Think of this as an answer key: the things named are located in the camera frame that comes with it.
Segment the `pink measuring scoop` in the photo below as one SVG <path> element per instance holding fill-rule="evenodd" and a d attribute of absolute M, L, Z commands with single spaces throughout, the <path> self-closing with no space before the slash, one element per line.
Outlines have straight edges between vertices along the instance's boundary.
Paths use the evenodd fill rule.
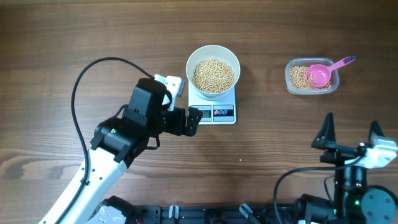
<path fill-rule="evenodd" d="M 356 59 L 356 55 L 350 55 L 330 66 L 321 64 L 311 65 L 306 72 L 306 82 L 314 88 L 322 88 L 330 81 L 332 71 L 344 67 Z"/>

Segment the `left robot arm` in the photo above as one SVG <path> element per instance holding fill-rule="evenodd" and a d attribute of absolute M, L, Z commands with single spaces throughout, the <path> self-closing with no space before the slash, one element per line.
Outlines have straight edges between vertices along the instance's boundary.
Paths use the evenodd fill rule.
<path fill-rule="evenodd" d="M 88 159 L 68 184 L 42 223 L 86 223 L 107 191 L 134 159 L 149 149 L 149 139 L 163 132 L 194 136 L 202 112 L 197 108 L 169 110 L 167 87 L 151 78 L 139 79 L 121 118 L 100 123 L 90 141 Z"/>

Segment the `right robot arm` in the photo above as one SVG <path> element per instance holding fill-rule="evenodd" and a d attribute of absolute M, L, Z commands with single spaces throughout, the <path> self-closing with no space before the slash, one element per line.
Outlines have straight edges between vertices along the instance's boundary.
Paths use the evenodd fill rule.
<path fill-rule="evenodd" d="M 371 123 L 367 142 L 356 147 L 336 141 L 333 114 L 328 113 L 311 144 L 324 153 L 320 162 L 333 165 L 334 196 L 327 199 L 303 194 L 294 204 L 297 223 L 374 223 L 394 221 L 397 196 L 386 187 L 369 185 L 367 173 L 397 159 L 397 143 Z"/>

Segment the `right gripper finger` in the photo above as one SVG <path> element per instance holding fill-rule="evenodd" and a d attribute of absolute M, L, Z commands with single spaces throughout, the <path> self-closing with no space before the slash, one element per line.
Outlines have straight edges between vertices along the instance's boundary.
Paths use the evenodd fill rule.
<path fill-rule="evenodd" d="M 333 113 L 328 113 L 311 147 L 321 150 L 335 150 L 336 137 Z"/>
<path fill-rule="evenodd" d="M 372 136 L 381 136 L 384 137 L 384 133 L 377 121 L 373 121 L 370 125 L 369 129 L 369 137 L 368 139 L 370 140 Z"/>

